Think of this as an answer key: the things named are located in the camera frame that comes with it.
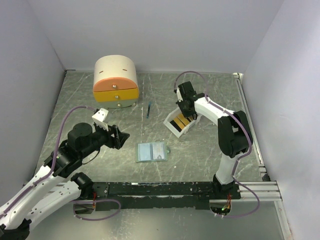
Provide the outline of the black credit card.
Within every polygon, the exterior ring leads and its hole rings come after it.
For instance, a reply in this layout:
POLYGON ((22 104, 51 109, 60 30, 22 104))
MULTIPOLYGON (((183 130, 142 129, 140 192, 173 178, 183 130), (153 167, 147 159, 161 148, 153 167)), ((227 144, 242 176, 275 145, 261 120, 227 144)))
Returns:
POLYGON ((180 128, 180 126, 174 121, 174 120, 172 120, 172 121, 170 121, 169 122, 178 132, 181 132, 181 128, 180 128))

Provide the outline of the mint green card holder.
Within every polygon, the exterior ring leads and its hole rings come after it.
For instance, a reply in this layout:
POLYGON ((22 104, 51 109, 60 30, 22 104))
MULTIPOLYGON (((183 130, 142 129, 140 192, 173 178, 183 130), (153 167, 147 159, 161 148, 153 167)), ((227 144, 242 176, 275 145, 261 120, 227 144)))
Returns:
POLYGON ((165 162, 168 160, 168 154, 171 150, 166 143, 161 142, 146 142, 136 145, 136 162, 165 162))

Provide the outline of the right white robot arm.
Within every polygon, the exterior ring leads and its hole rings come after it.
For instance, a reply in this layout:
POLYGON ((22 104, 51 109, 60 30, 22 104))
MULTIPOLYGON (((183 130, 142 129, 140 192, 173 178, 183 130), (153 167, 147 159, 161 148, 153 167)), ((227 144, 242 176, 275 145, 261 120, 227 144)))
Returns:
POLYGON ((252 150, 252 133, 244 111, 230 111, 204 93, 196 93, 191 82, 180 84, 175 90, 178 105, 183 117, 197 120, 206 117, 217 126, 218 146, 222 152, 219 168, 213 176, 212 194, 223 199, 237 191, 234 174, 240 158, 252 150))

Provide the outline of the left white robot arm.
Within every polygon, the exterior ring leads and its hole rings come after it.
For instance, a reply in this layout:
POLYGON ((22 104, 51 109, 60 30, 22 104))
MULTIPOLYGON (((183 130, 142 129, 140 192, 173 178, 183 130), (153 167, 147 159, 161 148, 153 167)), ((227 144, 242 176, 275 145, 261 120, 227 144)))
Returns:
POLYGON ((0 238, 25 240, 31 228, 66 203, 94 199, 92 180, 83 172, 73 172, 102 146, 119 150, 129 137, 116 125, 76 124, 57 152, 52 152, 34 177, 0 208, 0 238))

